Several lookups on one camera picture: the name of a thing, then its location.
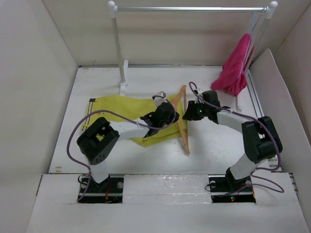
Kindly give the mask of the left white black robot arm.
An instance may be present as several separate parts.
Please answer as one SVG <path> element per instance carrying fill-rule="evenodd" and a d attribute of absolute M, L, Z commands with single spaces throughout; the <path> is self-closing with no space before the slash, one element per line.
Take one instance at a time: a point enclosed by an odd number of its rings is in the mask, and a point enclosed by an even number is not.
<path fill-rule="evenodd" d="M 110 178 L 105 160 L 118 141 L 149 138 L 175 123 L 179 113 L 169 102 L 161 103 L 155 111 L 134 120 L 119 116 L 124 121 L 108 121 L 100 117 L 77 139 L 81 153 L 87 158 L 91 170 L 91 186 L 97 192 L 108 188 Z"/>

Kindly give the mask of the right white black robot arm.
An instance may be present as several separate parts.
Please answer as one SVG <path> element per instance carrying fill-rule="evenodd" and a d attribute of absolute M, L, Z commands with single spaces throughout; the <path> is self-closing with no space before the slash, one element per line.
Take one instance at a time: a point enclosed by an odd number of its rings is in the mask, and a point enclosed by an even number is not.
<path fill-rule="evenodd" d="M 198 121 L 207 117 L 210 121 L 227 126 L 242 134 L 244 154 L 226 171 L 219 185 L 236 191 L 265 160 L 280 156 L 282 143 L 272 119 L 268 116 L 254 118 L 221 106 L 216 91 L 193 90 L 196 100 L 188 102 L 183 115 L 187 121 Z"/>

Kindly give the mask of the yellow-green trousers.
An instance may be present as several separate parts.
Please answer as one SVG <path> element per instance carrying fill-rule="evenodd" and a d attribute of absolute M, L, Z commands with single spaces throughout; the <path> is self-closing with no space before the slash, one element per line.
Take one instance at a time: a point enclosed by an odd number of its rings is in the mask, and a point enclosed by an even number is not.
<path fill-rule="evenodd" d="M 87 114 L 98 110 L 109 110 L 131 120 L 146 115 L 156 109 L 152 99 L 135 99 L 120 95 L 104 96 L 96 99 L 90 99 L 87 106 Z M 184 114 L 182 103 L 176 107 L 177 112 L 182 116 Z M 81 130 L 85 131 L 99 117 L 105 117 L 108 121 L 125 121 L 117 116 L 109 113 L 97 113 L 88 117 L 82 124 Z M 143 147 L 149 147 L 156 143 L 181 137 L 178 123 L 172 124 L 170 127 L 159 131 L 154 136 L 148 138 L 133 138 L 135 143 Z"/>

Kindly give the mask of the wooden clothes hanger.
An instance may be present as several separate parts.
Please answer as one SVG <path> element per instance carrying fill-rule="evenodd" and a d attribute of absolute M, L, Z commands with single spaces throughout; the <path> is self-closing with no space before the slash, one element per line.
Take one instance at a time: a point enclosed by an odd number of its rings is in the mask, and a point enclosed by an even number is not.
<path fill-rule="evenodd" d="M 180 88 L 177 96 L 171 100 L 171 104 L 173 104 L 174 107 L 177 107 L 178 104 L 181 102 L 181 100 L 183 98 L 184 109 L 187 108 L 186 88 L 187 88 L 186 85 L 183 85 Z M 188 129 L 185 128 L 187 123 L 183 119 L 183 114 L 182 114 L 182 116 L 179 117 L 177 123 L 178 123 L 179 132 L 180 132 L 180 135 L 181 135 L 184 151 L 185 151 L 186 155 L 189 156 L 190 155 L 190 148 L 189 148 Z"/>

